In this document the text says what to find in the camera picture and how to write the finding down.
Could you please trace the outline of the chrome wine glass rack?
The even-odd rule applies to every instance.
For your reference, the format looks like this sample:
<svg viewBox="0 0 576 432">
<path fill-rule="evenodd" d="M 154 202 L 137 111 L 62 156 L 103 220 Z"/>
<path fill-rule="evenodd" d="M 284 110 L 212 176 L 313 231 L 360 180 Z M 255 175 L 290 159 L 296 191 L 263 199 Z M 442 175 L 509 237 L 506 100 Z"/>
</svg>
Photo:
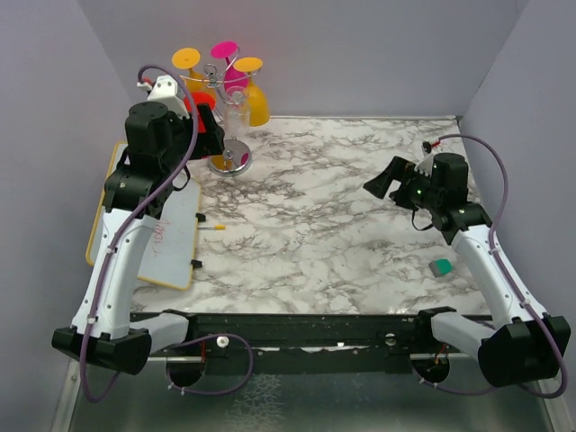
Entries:
<svg viewBox="0 0 576 432">
<path fill-rule="evenodd" d="M 208 78 L 209 87 L 213 88 L 216 93 L 216 105 L 212 110 L 216 115 L 216 120 L 220 122 L 220 126 L 224 129 L 224 100 L 217 90 L 217 82 L 220 80 L 221 73 L 217 67 L 211 63 L 203 66 L 202 75 Z M 249 146 L 241 139 L 234 139 L 230 137 L 224 129 L 224 151 L 222 153 L 224 159 L 227 161 L 227 170 L 220 171 L 213 167 L 211 157 L 208 158 L 208 168 L 216 175 L 223 177 L 239 176 L 246 172 L 252 162 L 252 153 Z"/>
</svg>

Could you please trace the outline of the clear wine glass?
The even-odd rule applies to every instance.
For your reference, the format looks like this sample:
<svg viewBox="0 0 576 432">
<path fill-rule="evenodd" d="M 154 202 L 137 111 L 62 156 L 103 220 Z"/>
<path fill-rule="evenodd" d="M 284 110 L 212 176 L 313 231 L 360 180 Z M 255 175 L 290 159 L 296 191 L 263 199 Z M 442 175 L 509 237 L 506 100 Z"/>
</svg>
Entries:
<svg viewBox="0 0 576 432">
<path fill-rule="evenodd" d="M 224 100 L 224 129 L 226 133 L 237 140 L 248 134 L 250 106 L 248 91 L 243 86 L 230 86 Z"/>
</svg>

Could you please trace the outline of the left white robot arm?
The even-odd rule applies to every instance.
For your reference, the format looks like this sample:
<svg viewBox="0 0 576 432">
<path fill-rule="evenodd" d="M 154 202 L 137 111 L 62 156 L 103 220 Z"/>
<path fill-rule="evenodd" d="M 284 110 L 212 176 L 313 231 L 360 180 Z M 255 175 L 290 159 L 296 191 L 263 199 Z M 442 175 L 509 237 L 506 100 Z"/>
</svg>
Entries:
<svg viewBox="0 0 576 432">
<path fill-rule="evenodd" d="M 149 240 L 175 177 L 190 160 L 219 155 L 224 131 L 208 103 L 178 116 L 165 103 L 133 105 L 125 121 L 127 145 L 103 187 L 100 247 L 84 299 L 51 345 L 83 365 L 138 374 L 150 354 L 170 346 L 191 354 L 199 334 L 181 312 L 160 313 L 136 328 L 131 297 Z"/>
</svg>

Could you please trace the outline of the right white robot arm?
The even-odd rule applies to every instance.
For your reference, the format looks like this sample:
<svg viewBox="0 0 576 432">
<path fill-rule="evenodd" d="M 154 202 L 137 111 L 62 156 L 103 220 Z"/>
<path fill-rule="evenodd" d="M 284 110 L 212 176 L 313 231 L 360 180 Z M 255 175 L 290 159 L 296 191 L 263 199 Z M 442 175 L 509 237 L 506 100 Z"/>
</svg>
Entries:
<svg viewBox="0 0 576 432">
<path fill-rule="evenodd" d="M 406 210 L 426 210 L 431 225 L 465 262 L 492 317 L 485 327 L 451 309 L 422 311 L 415 345 L 433 352 L 444 343 L 474 358 L 486 381 L 504 387 L 564 376 L 563 354 L 571 328 L 530 294 L 499 248 L 493 223 L 468 199 L 469 167 L 455 153 L 427 156 L 416 165 L 394 157 L 364 184 L 371 195 L 390 197 Z"/>
</svg>

